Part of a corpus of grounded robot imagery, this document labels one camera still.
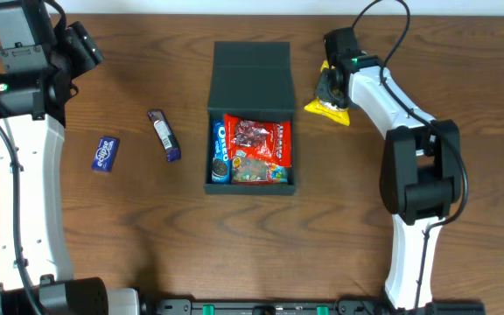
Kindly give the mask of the yellow Hacks candy bag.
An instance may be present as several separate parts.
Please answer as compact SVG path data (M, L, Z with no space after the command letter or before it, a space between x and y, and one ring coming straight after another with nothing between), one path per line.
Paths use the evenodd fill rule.
M328 67L328 68L334 68L334 66L329 66L327 60L325 60L321 66L322 67ZM338 109L337 107L334 107L331 103L326 102L326 101L321 101L316 95L314 95L314 100L309 102L307 105L304 106L304 109L307 112L325 116L336 123L348 126L350 124L350 117L348 114L348 108L347 109Z

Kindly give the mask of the dark green gift box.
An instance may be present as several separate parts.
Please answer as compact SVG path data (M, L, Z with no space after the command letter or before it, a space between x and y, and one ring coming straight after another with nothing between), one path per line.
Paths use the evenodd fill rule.
M288 42L217 41L207 103L206 170L204 190L212 195L293 195L296 191L295 151L286 184L232 185L212 181L213 123L225 114L244 119L293 122L296 112Z

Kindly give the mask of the red candy bag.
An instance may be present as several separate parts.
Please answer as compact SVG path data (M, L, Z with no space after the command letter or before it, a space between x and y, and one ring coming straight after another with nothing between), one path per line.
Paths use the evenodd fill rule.
M291 121L258 122L225 114L224 123L230 159L262 160L291 168Z

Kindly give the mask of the dark blue chocolate bar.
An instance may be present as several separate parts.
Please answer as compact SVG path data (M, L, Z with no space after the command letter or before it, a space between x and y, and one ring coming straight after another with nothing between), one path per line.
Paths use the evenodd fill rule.
M166 160L174 162L181 159L181 150L164 112L161 109L153 109L147 113L157 136L166 153Z

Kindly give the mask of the blue Eclipse mint box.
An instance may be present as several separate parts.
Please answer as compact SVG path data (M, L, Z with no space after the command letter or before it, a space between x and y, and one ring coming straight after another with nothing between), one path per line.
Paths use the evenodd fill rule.
M94 154L91 169L96 172L111 172L116 159L120 140L115 137L103 136L100 138Z

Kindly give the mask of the Haribo gummy bag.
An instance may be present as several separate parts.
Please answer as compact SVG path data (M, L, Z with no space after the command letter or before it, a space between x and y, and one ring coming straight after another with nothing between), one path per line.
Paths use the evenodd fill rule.
M235 156L231 162L231 183L243 185L286 184L287 169L271 162Z

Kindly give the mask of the blue Oreo cookie pack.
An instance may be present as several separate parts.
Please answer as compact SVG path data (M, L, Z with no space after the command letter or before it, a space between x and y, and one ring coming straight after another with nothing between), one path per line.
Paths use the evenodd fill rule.
M212 181L218 184L230 183L231 160L228 156L227 136L223 120L213 122Z

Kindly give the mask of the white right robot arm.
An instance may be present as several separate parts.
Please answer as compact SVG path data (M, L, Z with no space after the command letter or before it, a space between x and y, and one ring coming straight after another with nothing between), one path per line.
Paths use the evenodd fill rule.
M392 312L424 314L439 233L461 194L458 127L422 111L376 56L325 61L320 72L312 105L342 124L356 106L384 139L379 189L394 229L384 292Z

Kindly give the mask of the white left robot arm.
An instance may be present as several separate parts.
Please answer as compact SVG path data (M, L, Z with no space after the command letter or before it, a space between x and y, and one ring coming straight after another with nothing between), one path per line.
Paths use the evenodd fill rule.
M139 314L131 288L77 279L60 158L74 79L102 53L81 23L0 17L0 314Z

